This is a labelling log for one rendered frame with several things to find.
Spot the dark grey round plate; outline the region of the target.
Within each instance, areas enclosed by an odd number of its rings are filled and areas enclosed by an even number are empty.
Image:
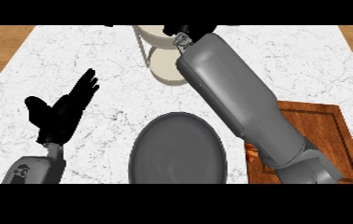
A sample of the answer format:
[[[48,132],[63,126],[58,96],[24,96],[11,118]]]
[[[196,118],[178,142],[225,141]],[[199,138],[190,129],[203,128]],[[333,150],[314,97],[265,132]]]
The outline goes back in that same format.
[[[225,184],[228,160],[216,130],[187,112],[159,116],[135,140],[132,184]]]

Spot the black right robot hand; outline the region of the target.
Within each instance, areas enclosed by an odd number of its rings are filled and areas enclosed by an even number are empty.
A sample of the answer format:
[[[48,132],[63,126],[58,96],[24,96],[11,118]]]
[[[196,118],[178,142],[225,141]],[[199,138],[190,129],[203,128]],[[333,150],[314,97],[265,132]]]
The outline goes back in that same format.
[[[168,36],[178,35],[185,33],[194,42],[199,42],[200,39],[216,30],[216,25],[202,24],[202,25],[166,25],[163,33]]]

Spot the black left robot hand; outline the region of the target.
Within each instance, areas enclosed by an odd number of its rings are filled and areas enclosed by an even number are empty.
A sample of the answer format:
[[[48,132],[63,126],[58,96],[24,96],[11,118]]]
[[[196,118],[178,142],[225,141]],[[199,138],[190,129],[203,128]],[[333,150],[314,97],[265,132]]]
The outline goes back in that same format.
[[[30,122],[39,128],[36,142],[44,146],[48,143],[64,145],[70,142],[83,112],[100,89],[97,82],[95,70],[91,68],[76,82],[72,92],[58,99],[54,106],[36,96],[26,99]]]

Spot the brown wooden cutting board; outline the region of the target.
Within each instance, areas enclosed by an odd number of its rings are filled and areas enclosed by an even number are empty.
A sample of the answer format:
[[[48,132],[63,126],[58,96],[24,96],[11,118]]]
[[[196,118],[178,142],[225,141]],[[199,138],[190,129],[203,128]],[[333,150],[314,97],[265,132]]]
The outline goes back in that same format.
[[[280,101],[280,109],[301,133],[317,145],[343,173],[340,184],[353,184],[353,140],[337,105]],[[280,184],[277,172],[244,143],[250,184]]]

